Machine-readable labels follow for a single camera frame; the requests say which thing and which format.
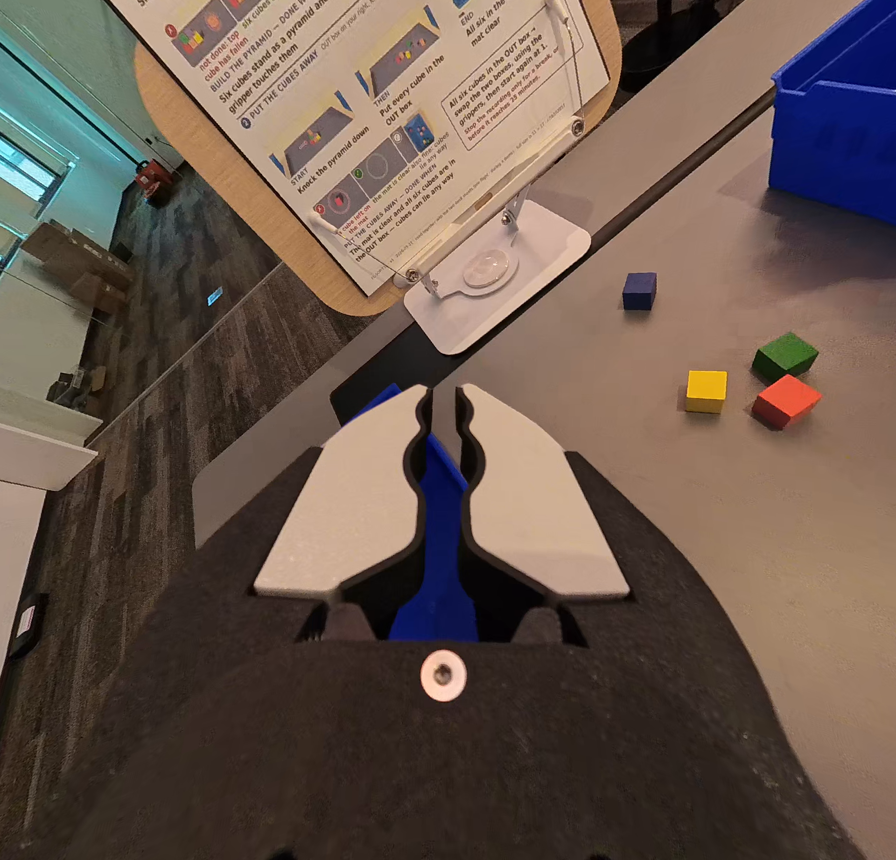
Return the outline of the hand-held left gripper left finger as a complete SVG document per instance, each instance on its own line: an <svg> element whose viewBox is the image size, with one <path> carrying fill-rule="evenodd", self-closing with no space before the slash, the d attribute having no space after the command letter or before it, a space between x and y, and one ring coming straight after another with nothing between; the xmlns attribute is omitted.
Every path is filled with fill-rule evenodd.
<svg viewBox="0 0 896 860"><path fill-rule="evenodd" d="M380 640L425 573L432 390L415 385L318 448L252 585L263 597L358 606Z"/></svg>

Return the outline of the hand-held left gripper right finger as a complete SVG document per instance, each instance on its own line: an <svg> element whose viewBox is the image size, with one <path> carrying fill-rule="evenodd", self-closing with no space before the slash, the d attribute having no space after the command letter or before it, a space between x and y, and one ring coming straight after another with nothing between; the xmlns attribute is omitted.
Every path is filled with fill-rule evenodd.
<svg viewBox="0 0 896 860"><path fill-rule="evenodd" d="M579 640L572 608L632 597L568 453L541 426L474 384L455 391L462 496L458 575L479 640L511 640L548 609Z"/></svg>

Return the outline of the blue plastic bin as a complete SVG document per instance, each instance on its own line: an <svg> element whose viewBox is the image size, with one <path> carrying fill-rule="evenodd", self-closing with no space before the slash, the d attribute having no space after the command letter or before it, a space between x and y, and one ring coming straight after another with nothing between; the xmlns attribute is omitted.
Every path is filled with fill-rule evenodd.
<svg viewBox="0 0 896 860"><path fill-rule="evenodd" d="M326 621L320 642L478 642L474 603L458 575L458 549L462 535L462 498L468 483L456 469L441 443L431 433L431 393L422 385L406 392L391 385L376 399L385 413L363 419L362 426L396 425L409 413L408 428L398 438L399 475L404 477L419 508L411 514L416 536L378 570L383 577L409 573L414 562L423 564L420 589L397 613L371 623L358 604L324 608Z"/></svg>
<svg viewBox="0 0 896 860"><path fill-rule="evenodd" d="M769 186L895 224L895 0L864 0L772 75Z"/></svg>

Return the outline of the yellow wooden cube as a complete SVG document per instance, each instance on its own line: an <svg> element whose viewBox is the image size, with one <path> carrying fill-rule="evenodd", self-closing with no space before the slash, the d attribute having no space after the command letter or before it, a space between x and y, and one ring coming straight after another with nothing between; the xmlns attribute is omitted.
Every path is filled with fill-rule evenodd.
<svg viewBox="0 0 896 860"><path fill-rule="evenodd" d="M726 371L690 370L686 384L686 412L720 414L727 398L727 387Z"/></svg>

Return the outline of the orange wooden cube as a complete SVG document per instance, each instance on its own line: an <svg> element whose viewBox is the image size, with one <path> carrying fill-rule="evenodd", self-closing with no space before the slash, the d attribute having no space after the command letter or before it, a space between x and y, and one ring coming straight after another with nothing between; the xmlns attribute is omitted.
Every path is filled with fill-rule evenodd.
<svg viewBox="0 0 896 860"><path fill-rule="evenodd" d="M798 377L786 374L760 392L751 415L773 430L784 430L808 415L823 394Z"/></svg>

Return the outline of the green wooden cube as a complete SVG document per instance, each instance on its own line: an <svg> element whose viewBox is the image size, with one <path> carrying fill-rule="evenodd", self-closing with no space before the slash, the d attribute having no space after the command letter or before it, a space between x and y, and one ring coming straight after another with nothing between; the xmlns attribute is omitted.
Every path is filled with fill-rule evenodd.
<svg viewBox="0 0 896 860"><path fill-rule="evenodd" d="M751 370L772 384L788 375L799 377L807 373L818 357L815 346L788 332L756 350Z"/></svg>

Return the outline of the small cardboard box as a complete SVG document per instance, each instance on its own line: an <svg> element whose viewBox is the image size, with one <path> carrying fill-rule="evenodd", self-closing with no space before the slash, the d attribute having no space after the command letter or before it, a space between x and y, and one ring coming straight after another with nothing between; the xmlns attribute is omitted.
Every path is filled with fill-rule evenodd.
<svg viewBox="0 0 896 860"><path fill-rule="evenodd" d="M66 289L73 298L104 314L115 315L129 306L134 279L110 281L101 273L83 272Z"/></svg>

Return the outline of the black power adapter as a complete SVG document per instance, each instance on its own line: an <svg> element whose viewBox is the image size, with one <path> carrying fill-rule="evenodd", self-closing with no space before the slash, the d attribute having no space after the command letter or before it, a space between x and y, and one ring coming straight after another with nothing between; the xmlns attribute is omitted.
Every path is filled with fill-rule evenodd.
<svg viewBox="0 0 896 860"><path fill-rule="evenodd" d="M7 652L9 661L26 657L39 644L49 605L49 594L34 592L24 597L14 620L13 638Z"/></svg>

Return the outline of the large cardboard box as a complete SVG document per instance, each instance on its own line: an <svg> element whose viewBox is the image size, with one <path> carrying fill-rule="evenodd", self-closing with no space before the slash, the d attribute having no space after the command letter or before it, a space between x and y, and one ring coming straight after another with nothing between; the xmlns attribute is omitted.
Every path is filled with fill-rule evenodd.
<svg viewBox="0 0 896 860"><path fill-rule="evenodd" d="M22 243L21 250L66 285L73 284L84 274L105 279L112 272L116 277L115 269L102 256L91 252L68 233L48 222L38 224Z"/></svg>

